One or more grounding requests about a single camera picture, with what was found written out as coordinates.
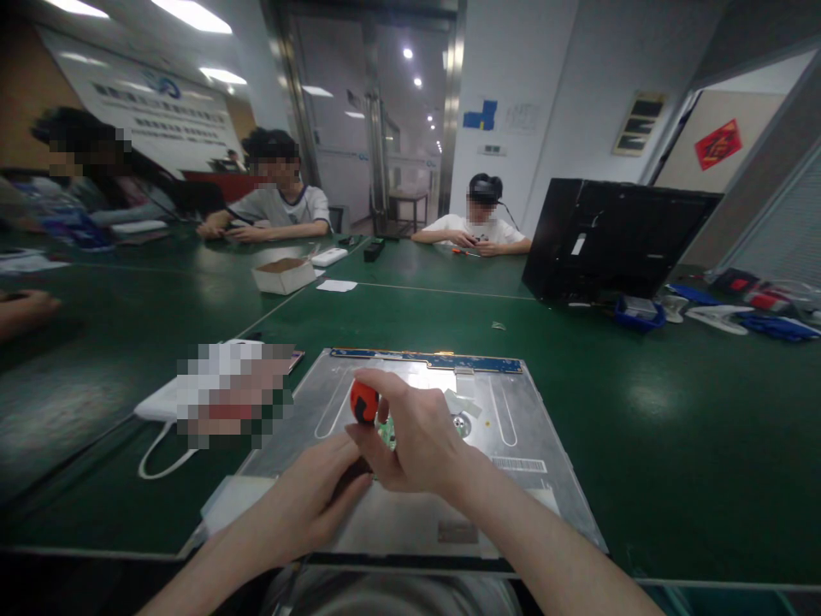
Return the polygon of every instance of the hair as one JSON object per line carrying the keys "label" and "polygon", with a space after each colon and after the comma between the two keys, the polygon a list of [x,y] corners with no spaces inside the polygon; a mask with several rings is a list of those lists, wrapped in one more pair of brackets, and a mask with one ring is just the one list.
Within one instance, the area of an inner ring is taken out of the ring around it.
{"label": "hair", "polygon": [[93,181],[106,200],[114,207],[127,206],[126,194],[106,165],[90,164],[91,154],[101,143],[111,143],[117,162],[131,169],[131,175],[149,181],[175,201],[174,180],[171,175],[131,147],[119,129],[106,124],[88,111],[71,107],[56,107],[45,111],[31,129],[32,136],[59,151],[74,154],[74,160],[83,166],[83,175]]}
{"label": "hair", "polygon": [[468,196],[479,205],[496,205],[502,197],[502,180],[494,175],[476,174],[470,178]]}
{"label": "hair", "polygon": [[259,158],[285,158],[289,163],[299,160],[299,145],[284,130],[255,128],[245,139],[242,147],[251,160]]}

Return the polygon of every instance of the red decoration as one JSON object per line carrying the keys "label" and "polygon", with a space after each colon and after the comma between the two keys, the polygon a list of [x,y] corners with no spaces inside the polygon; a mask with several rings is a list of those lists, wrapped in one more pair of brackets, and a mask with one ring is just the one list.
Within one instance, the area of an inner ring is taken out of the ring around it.
{"label": "red decoration", "polygon": [[699,158],[701,170],[707,171],[740,149],[741,135],[738,132],[738,122],[733,119],[697,142],[695,155]]}

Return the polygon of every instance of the white cable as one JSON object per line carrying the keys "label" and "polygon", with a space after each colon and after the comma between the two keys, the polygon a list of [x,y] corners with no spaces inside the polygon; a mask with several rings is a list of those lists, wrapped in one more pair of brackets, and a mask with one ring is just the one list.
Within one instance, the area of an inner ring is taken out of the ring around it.
{"label": "white cable", "polygon": [[165,477],[167,475],[170,475],[171,473],[176,471],[178,468],[183,466],[183,464],[185,464],[185,462],[187,462],[187,460],[189,458],[191,458],[191,456],[193,456],[193,454],[195,454],[196,452],[199,451],[199,449],[189,449],[188,451],[186,451],[185,453],[182,454],[180,459],[178,459],[176,462],[174,462],[165,471],[159,472],[156,475],[149,475],[148,473],[146,473],[145,472],[145,463],[148,461],[148,457],[151,455],[151,452],[154,451],[154,447],[159,445],[160,441],[165,438],[165,435],[171,429],[172,425],[174,425],[174,422],[166,422],[165,423],[165,425],[162,427],[162,432],[160,432],[160,435],[157,437],[157,439],[153,443],[151,443],[151,446],[148,448],[148,451],[145,452],[145,455],[143,456],[143,459],[140,460],[139,468],[137,469],[137,474],[139,475],[140,479],[146,479],[146,480],[150,481],[152,479],[160,479],[161,477]]}

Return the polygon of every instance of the barcode label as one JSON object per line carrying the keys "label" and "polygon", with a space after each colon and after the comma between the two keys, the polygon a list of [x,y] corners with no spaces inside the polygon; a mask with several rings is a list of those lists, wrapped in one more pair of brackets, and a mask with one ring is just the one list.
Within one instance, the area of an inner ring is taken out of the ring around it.
{"label": "barcode label", "polygon": [[543,472],[547,474],[547,467],[542,460],[527,460],[522,458],[497,458],[491,460],[496,468],[502,471]]}

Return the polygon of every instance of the ceiling light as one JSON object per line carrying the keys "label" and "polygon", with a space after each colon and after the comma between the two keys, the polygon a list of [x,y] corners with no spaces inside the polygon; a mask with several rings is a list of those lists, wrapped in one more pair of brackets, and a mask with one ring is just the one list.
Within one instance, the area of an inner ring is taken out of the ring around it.
{"label": "ceiling light", "polygon": [[207,8],[191,0],[151,0],[179,20],[203,32],[230,34],[231,27]]}
{"label": "ceiling light", "polygon": [[311,96],[327,96],[333,98],[334,95],[328,90],[317,86],[302,86],[302,89],[308,92]]}
{"label": "ceiling light", "polygon": [[182,93],[185,94],[188,97],[199,98],[200,100],[214,100],[212,97],[204,96],[203,94],[200,94],[199,92],[195,92],[194,90],[183,90]]}
{"label": "ceiling light", "polygon": [[224,71],[221,68],[200,68],[200,70],[206,77],[216,79],[217,81],[240,84],[241,86],[244,86],[246,83],[248,83],[239,75],[235,75],[234,73],[230,73],[229,71]]}
{"label": "ceiling light", "polygon": [[45,0],[48,4],[54,4],[54,6],[58,7],[59,9],[63,9],[64,11],[68,11],[69,13],[75,13],[76,15],[87,15],[89,17],[103,17],[104,19],[109,19],[108,13],[104,13],[100,9],[95,9],[92,6],[89,6],[86,3],[80,2],[80,0]]}
{"label": "ceiling light", "polygon": [[90,58],[88,56],[81,56],[80,54],[75,54],[72,51],[64,51],[60,54],[60,57],[64,57],[68,60],[76,60],[77,62],[83,62],[83,64],[91,64],[92,66],[109,66],[106,62],[100,62],[99,60],[95,60],[94,58]]}
{"label": "ceiling light", "polygon": [[134,90],[140,90],[141,92],[154,92],[148,86],[143,86],[142,84],[135,84],[133,81],[117,80],[117,83],[126,87],[133,88]]}

